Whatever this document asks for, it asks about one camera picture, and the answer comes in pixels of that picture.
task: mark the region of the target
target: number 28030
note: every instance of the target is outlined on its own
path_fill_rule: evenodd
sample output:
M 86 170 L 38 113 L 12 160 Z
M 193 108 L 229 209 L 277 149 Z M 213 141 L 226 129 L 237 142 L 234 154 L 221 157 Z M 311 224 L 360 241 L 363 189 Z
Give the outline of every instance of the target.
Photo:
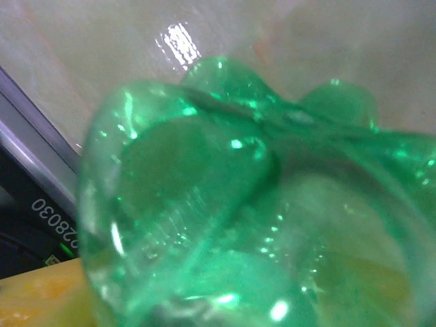
M 40 217 L 47 221 L 47 224 L 54 228 L 57 234 L 71 245 L 73 249 L 78 248 L 77 231 L 68 222 L 62 219 L 61 215 L 55 213 L 53 207 L 48 206 L 44 199 L 37 199 L 32 203 L 32 210 L 40 213 Z

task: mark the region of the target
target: silver metal edge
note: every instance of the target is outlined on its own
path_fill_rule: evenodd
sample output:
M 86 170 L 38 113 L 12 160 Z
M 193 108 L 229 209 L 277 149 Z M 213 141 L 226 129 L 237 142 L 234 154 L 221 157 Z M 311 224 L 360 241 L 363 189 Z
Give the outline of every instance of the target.
M 80 156 L 42 114 L 24 91 L 0 67 L 0 93 L 23 115 L 74 172 L 78 171 Z
M 0 92 L 3 90 L 1 82 L 0 80 Z M 2 93 L 0 93 L 0 144 L 74 219 L 76 173 Z

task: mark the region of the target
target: white marble countertop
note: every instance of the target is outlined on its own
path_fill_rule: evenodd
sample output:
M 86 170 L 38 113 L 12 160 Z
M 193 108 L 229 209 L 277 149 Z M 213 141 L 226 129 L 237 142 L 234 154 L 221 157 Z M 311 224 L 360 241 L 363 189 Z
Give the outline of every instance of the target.
M 3 0 L 0 66 L 78 151 L 116 85 L 176 82 L 197 57 L 222 54 L 290 99 L 356 82 L 383 126 L 436 132 L 435 22 L 425 0 Z

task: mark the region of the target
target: green transparent plastic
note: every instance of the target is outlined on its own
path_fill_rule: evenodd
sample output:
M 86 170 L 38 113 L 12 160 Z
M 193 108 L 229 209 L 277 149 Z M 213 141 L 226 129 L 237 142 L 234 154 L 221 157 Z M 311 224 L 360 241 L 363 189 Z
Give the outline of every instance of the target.
M 78 187 L 98 326 L 427 326 L 435 160 L 340 80 L 289 102 L 210 58 L 127 84 Z

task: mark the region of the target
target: yellow object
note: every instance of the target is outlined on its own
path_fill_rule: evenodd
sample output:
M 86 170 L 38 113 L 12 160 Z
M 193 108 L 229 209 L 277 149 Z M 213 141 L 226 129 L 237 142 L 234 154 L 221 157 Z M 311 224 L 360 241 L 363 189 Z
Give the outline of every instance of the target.
M 0 327 L 92 327 L 80 260 L 0 280 Z

